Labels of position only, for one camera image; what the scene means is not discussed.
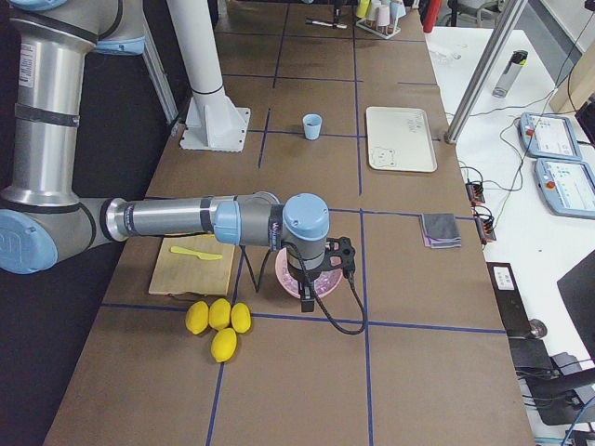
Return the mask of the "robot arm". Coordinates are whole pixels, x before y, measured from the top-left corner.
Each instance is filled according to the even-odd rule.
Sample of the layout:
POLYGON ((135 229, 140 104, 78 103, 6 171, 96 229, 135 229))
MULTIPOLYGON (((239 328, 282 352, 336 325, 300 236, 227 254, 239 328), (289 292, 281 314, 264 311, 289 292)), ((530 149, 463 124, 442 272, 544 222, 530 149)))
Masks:
MULTIPOLYGON (((178 103, 188 94, 186 74, 165 1, 149 1, 147 15, 178 103)), ((1 7, 1 186, 10 178, 17 96, 16 30, 1 7)), ((272 106, 272 80, 226 77, 231 97, 255 107, 255 130, 272 106)), ((83 197, 143 198, 167 140, 164 114, 142 57, 90 55, 85 67, 73 188, 83 197)), ((3 318, 93 319, 108 290, 123 245, 108 243, 31 275, 1 270, 3 318)))

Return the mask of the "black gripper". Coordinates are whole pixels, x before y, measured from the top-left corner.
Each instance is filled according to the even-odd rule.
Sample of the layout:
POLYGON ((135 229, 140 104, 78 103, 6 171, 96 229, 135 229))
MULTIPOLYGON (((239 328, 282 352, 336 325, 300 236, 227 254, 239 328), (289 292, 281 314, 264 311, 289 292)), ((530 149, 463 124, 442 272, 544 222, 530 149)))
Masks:
POLYGON ((350 238, 327 238, 324 247, 317 243, 316 248, 315 256, 305 256, 297 250, 297 284, 302 312, 314 311, 311 285, 315 291, 313 282, 323 271, 340 269, 345 279, 355 271, 355 249, 350 238))

